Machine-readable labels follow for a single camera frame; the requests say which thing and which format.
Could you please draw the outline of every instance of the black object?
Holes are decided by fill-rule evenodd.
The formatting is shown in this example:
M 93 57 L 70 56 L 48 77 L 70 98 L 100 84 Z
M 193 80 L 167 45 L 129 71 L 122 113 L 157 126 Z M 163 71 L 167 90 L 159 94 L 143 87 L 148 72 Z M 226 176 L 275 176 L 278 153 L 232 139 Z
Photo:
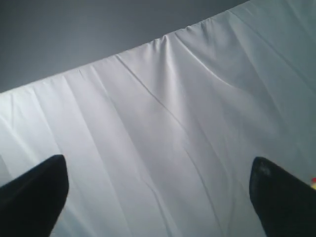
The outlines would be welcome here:
M 316 236 L 316 191 L 281 167 L 256 158 L 249 193 L 267 237 Z
M 48 237 L 69 189 L 65 158 L 53 156 L 0 188 L 0 237 Z

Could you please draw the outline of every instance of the gray wall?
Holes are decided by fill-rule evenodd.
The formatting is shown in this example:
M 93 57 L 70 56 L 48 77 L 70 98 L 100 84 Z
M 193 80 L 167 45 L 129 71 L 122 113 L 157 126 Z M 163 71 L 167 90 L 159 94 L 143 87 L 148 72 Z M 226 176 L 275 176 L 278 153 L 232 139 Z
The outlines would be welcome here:
M 139 46 L 245 2 L 0 1 L 0 92 Z

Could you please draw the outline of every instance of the white fabric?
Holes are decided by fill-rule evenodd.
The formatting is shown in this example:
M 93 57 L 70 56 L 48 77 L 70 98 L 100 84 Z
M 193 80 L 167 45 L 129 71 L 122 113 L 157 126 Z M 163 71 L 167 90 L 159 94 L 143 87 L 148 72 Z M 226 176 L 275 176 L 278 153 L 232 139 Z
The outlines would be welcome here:
M 315 0 L 254 0 L 3 93 L 2 161 L 65 155 L 54 237 L 263 237 L 253 159 L 316 175 L 315 25 Z

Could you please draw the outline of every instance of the white sheet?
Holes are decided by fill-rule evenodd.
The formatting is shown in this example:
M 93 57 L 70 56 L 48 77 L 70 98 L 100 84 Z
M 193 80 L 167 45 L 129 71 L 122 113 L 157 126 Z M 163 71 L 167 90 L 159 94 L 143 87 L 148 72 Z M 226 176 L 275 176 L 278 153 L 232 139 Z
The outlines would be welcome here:
M 66 156 L 54 237 L 263 237 L 254 157 L 316 174 L 315 25 L 315 0 L 253 0 L 3 93 L 1 174 Z

